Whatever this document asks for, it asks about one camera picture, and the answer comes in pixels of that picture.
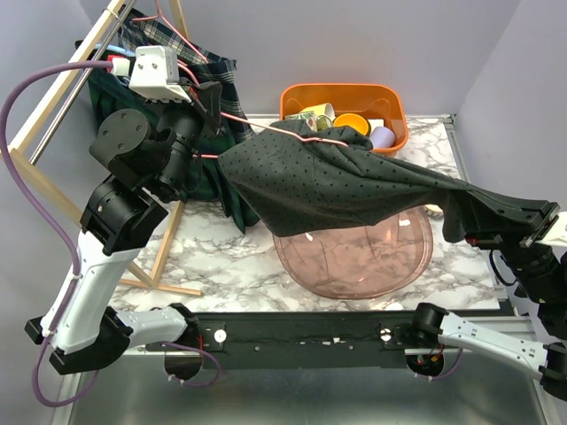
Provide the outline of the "light blue plastic hanger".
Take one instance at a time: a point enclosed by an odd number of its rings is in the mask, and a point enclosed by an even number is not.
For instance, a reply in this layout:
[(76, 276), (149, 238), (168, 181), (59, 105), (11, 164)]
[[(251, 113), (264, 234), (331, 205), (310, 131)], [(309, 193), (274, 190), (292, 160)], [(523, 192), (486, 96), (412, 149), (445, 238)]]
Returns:
[(136, 57), (136, 54), (131, 50), (109, 44), (101, 54), (101, 59), (110, 61), (114, 57), (134, 59)]

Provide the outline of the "dark green plaid skirt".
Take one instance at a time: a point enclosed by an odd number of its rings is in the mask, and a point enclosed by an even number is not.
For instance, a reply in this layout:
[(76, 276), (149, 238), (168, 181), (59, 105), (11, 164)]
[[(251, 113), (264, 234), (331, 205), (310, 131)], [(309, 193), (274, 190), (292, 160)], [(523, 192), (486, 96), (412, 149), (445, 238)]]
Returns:
[[(141, 112), (155, 126), (159, 119), (159, 109), (155, 104), (147, 104), (144, 99), (126, 88), (118, 78), (107, 71), (96, 69), (88, 79), (89, 97), (95, 120), (100, 125), (113, 112), (121, 109), (135, 109)], [(220, 155), (228, 149), (250, 140), (254, 136), (251, 126), (225, 119), (225, 131), (217, 137), (203, 136), (198, 140), (198, 150), (204, 154)], [(244, 233), (255, 226), (258, 215), (238, 195), (221, 172), (218, 161), (206, 158), (190, 170), (189, 190), (183, 194), (183, 201), (219, 200), (225, 216)]]

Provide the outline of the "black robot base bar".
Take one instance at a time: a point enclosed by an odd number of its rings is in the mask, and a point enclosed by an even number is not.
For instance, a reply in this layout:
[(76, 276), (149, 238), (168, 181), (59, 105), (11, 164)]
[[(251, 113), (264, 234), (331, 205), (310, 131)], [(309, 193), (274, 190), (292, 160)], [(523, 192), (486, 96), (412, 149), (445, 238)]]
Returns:
[(335, 367), (404, 368), (406, 353), (427, 352), (403, 334), (415, 313), (197, 313), (176, 340), (202, 348), (224, 370)]

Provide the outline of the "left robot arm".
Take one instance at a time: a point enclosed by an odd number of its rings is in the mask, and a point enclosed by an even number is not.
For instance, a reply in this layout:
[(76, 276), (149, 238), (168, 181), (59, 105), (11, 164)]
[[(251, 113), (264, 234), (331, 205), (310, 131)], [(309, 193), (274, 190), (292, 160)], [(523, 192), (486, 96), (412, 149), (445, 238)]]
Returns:
[(202, 131), (221, 131), (221, 84), (190, 86), (186, 101), (163, 102), (160, 112), (156, 124), (135, 109), (113, 112), (90, 145), (109, 174), (81, 216), (81, 270), (52, 309), (25, 326), (34, 343), (51, 345), (50, 364), (61, 375), (98, 371), (138, 345), (199, 345), (198, 318), (179, 303), (141, 313), (110, 306), (120, 278), (167, 217), (166, 204), (188, 188)]

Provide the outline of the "grey dotted skirt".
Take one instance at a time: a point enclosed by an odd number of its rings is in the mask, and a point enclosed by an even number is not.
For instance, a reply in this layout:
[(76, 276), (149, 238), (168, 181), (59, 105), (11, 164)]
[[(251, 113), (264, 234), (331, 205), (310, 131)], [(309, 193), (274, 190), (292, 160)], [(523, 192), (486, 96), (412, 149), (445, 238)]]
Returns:
[(275, 236), (373, 226), (412, 207), (438, 205), (445, 239), (460, 242), (460, 215), (482, 205), (482, 190), (370, 148), (352, 129), (315, 134), (287, 120), (223, 152), (218, 163)]

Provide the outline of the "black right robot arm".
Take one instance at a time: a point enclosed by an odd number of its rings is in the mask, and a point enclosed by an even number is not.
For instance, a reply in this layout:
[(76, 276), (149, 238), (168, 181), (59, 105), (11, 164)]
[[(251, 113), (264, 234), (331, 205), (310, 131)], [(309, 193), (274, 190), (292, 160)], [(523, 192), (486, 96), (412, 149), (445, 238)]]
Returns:
[(549, 395), (566, 398), (566, 214), (555, 202), (497, 195), (481, 189), (453, 190), (442, 205), (448, 241), (465, 240), (497, 251), (518, 287), (538, 307), (555, 340), (542, 343), (489, 320), (469, 319), (421, 303), (408, 324), (412, 345), (443, 345), (481, 354), (524, 373)]

